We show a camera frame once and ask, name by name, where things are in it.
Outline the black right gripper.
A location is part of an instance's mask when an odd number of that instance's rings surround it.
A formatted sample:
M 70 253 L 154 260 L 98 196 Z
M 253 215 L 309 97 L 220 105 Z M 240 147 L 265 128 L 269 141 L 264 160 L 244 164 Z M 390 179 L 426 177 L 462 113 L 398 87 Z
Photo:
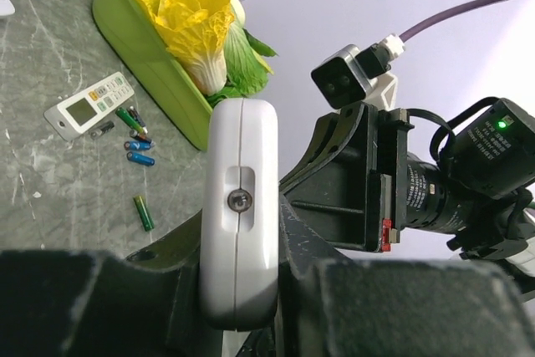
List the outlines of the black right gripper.
M 389 252 L 407 219 L 407 110 L 365 102 L 320 117 L 298 164 L 279 188 L 326 242 Z

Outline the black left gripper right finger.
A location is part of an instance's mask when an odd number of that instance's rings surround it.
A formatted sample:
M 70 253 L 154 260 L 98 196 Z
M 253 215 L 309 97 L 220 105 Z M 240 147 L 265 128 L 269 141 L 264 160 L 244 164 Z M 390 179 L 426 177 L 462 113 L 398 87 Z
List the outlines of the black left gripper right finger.
M 531 356 L 534 329 L 495 264 L 347 258 L 279 207 L 280 356 Z

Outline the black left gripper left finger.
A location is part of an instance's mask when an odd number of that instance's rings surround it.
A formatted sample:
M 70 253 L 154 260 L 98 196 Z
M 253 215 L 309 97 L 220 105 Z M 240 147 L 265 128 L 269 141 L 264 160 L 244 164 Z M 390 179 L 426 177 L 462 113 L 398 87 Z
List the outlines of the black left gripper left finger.
M 106 251 L 1 254 L 4 356 L 195 356 L 200 226 L 127 258 Z

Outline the white remote control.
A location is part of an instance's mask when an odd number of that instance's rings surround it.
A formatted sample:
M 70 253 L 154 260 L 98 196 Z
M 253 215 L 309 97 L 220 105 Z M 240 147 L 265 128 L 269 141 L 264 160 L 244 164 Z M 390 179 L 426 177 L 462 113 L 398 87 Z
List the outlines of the white remote control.
M 216 329 L 250 331 L 278 298 L 278 117 L 261 99 L 226 99 L 209 124 L 199 295 Z

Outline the green battery apart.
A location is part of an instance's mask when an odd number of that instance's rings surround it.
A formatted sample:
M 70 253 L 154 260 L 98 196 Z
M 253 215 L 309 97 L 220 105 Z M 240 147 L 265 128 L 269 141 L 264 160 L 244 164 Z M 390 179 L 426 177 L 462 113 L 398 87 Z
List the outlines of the green battery apart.
M 145 202 L 145 198 L 141 195 L 138 195 L 138 196 L 133 197 L 133 201 L 135 204 L 135 208 L 138 212 L 138 215 L 140 217 L 140 221 L 141 221 L 143 229 L 146 232 L 152 231 L 155 226 L 150 216 L 150 212 Z

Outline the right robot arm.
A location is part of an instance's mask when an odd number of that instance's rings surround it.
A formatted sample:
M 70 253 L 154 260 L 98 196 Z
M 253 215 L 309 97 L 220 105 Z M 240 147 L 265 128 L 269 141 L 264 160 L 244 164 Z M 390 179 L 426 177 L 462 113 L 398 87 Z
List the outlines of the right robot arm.
M 527 248 L 534 118 L 488 97 L 452 120 L 365 102 L 321 117 L 280 189 L 325 241 L 388 252 L 406 228 L 446 234 L 465 259 Z

